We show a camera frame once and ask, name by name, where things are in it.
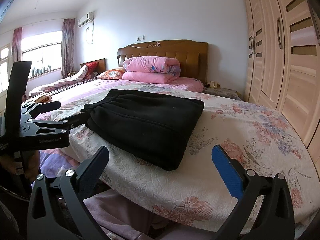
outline black garment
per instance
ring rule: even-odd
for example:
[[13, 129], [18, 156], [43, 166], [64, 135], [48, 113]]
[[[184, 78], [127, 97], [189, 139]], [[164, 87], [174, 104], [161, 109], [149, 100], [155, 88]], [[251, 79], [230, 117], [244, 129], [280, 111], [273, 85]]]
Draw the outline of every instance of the black garment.
[[202, 114], [200, 100], [112, 89], [82, 112], [86, 126], [113, 145], [166, 171], [178, 168]]
[[[21, 192], [13, 182], [10, 173], [7, 172], [4, 168], [2, 168], [1, 165], [0, 165], [0, 185], [12, 192], [21, 194]], [[4, 193], [2, 190], [0, 190], [0, 202], [3, 205], [5, 205], [15, 217], [19, 227], [19, 234], [22, 236], [21, 239], [27, 239], [27, 213], [28, 213], [29, 203], [22, 200], [18, 200], [14, 197], [11, 197], [10, 195]], [[18, 237], [18, 233], [15, 231], [13, 227], [9, 228], [7, 226], [7, 223], [2, 222], [2, 219], [3, 219], [2, 215], [0, 214], [0, 239], [1, 240], [2, 239], [12, 239], [12, 240], [20, 239]]]

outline curtain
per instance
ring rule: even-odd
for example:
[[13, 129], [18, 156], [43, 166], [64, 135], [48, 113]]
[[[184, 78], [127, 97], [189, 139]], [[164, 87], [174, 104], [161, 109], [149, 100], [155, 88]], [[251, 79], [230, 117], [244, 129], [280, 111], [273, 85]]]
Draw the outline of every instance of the curtain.
[[73, 36], [75, 30], [75, 19], [64, 19], [62, 25], [61, 57], [62, 78], [73, 71]]
[[21, 61], [22, 27], [15, 29], [12, 38], [12, 62]]

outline air conditioner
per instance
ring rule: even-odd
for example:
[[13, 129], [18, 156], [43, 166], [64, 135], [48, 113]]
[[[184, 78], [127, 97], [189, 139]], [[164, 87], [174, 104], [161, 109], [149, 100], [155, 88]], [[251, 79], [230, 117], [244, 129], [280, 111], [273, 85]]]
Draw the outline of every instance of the air conditioner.
[[85, 16], [83, 16], [80, 20], [78, 20], [78, 27], [81, 28], [85, 26], [88, 22], [93, 21], [94, 12], [88, 12]]

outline red pillow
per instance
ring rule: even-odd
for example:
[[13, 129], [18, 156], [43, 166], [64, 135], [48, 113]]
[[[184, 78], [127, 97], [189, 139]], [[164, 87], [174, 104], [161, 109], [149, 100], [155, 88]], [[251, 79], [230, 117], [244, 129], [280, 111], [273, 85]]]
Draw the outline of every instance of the red pillow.
[[88, 66], [88, 72], [83, 79], [88, 78], [88, 76], [95, 70], [96, 66], [98, 65], [98, 62], [90, 62], [90, 63], [87, 63], [86, 65]]

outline bedside table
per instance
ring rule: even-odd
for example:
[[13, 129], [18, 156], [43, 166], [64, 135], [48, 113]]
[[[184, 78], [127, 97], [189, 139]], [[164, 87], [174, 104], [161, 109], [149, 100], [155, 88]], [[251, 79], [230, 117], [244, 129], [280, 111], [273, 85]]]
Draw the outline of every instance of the bedside table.
[[237, 91], [228, 88], [204, 88], [203, 93], [242, 101]]

